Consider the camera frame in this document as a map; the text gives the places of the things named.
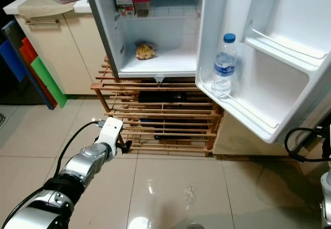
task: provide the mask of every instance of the red container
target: red container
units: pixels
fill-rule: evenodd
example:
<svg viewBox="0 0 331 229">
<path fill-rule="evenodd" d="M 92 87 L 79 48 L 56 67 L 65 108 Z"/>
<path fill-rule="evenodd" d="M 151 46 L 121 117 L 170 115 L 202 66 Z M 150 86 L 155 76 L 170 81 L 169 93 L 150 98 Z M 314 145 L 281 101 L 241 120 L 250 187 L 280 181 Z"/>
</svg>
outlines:
<svg viewBox="0 0 331 229">
<path fill-rule="evenodd" d="M 147 17 L 151 7 L 151 0 L 133 0 L 138 17 Z"/>
</svg>

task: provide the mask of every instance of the countertop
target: countertop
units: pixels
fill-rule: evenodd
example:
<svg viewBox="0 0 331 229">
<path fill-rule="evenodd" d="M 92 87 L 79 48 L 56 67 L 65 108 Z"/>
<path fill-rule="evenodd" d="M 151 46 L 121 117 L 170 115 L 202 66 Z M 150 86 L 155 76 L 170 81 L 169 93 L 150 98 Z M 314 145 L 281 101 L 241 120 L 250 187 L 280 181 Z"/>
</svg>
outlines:
<svg viewBox="0 0 331 229">
<path fill-rule="evenodd" d="M 3 8 L 6 14 L 19 14 L 18 6 L 24 3 L 26 0 L 16 0 L 11 4 L 8 4 Z M 73 10 L 76 13 L 92 13 L 91 8 L 87 0 L 80 0 L 75 3 Z"/>
</svg>

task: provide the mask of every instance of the black cable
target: black cable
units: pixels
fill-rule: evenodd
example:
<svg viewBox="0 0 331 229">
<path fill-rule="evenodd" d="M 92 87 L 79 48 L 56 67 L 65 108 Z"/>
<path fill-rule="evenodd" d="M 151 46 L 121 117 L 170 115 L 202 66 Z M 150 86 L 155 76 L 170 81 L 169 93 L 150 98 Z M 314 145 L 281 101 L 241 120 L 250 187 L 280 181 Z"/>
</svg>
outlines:
<svg viewBox="0 0 331 229">
<path fill-rule="evenodd" d="M 98 124 L 98 121 L 91 121 L 89 123 L 86 123 L 84 126 L 82 126 L 80 129 L 78 129 L 78 131 L 71 137 L 71 139 L 68 141 L 68 143 L 66 144 L 66 146 L 64 147 L 64 149 L 62 150 L 61 154 L 60 154 L 60 157 L 58 158 L 58 161 L 57 161 L 57 166 L 56 166 L 56 170 L 55 170 L 55 173 L 54 173 L 54 176 L 53 178 L 56 178 L 57 175 L 59 174 L 60 172 L 60 168 L 61 168 L 61 161 L 62 161 L 62 158 L 64 156 L 64 154 L 66 153 L 66 150 L 68 149 L 69 145 L 71 144 L 71 142 L 74 140 L 74 138 L 76 138 L 76 136 L 85 128 L 85 127 L 88 127 L 89 125 L 91 124 Z"/>
<path fill-rule="evenodd" d="M 86 123 L 84 126 L 82 126 L 68 141 L 68 143 L 66 144 L 66 146 L 64 147 L 64 149 L 62 150 L 60 157 L 58 158 L 57 161 L 57 166 L 56 166 L 56 170 L 55 170 L 55 174 L 54 174 L 54 178 L 58 176 L 59 171 L 60 171 L 60 167 L 61 167 L 61 160 L 64 156 L 64 154 L 66 153 L 66 150 L 68 149 L 69 145 L 71 144 L 71 142 L 74 140 L 74 138 L 76 138 L 76 136 L 85 128 L 88 127 L 91 124 L 98 124 L 99 121 L 91 121 L 89 123 Z M 33 193 L 29 194 L 24 200 L 22 200 L 8 215 L 8 217 L 6 218 L 4 224 L 2 225 L 1 229 L 4 229 L 6 224 L 8 223 L 8 221 L 18 212 L 18 210 L 20 210 L 20 208 L 27 203 L 31 198 L 33 198 L 33 196 L 35 196 L 37 193 L 39 193 L 41 190 L 43 190 L 43 187 L 37 189 L 36 191 L 34 191 Z"/>
<path fill-rule="evenodd" d="M 284 140 L 284 146 L 285 146 L 285 150 L 289 153 L 289 156 L 301 163 L 303 162 L 324 162 L 324 161 L 331 161 L 331 158 L 315 158 L 315 159 L 310 159 L 310 158 L 305 158 L 304 156 L 299 155 L 298 153 L 296 153 L 295 151 L 292 151 L 289 149 L 288 146 L 288 141 L 290 136 L 292 135 L 293 132 L 296 131 L 307 131 L 307 132 L 312 132 L 315 135 L 320 135 L 324 138 L 330 137 L 329 133 L 324 133 L 321 129 L 313 129 L 313 128 L 305 128 L 305 127 L 298 127 L 298 128 L 294 128 L 292 130 L 290 130 Z"/>
</svg>

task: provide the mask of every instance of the tiled floor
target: tiled floor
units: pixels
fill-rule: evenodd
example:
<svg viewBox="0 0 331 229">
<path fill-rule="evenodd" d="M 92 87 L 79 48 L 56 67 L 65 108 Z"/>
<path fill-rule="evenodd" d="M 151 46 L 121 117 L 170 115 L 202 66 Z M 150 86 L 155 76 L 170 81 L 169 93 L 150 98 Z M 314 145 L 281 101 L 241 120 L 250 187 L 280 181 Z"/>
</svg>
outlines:
<svg viewBox="0 0 331 229">
<path fill-rule="evenodd" d="M 0 106 L 0 223 L 53 175 L 75 131 L 104 117 L 98 100 L 70 100 L 63 109 Z M 91 126 L 63 162 L 90 144 Z M 320 211 L 299 168 L 290 162 L 245 162 L 133 153 L 106 163 L 75 207 L 70 229 L 320 229 Z"/>
</svg>

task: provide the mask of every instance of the blue bottle cap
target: blue bottle cap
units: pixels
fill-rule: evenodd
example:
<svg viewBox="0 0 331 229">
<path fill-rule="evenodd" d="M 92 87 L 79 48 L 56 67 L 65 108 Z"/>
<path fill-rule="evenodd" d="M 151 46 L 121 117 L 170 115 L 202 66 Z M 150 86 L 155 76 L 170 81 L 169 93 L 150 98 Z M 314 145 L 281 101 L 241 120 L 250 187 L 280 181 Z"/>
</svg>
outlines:
<svg viewBox="0 0 331 229">
<path fill-rule="evenodd" d="M 235 34 L 224 34 L 223 40 L 225 43 L 233 43 L 236 40 Z"/>
</svg>

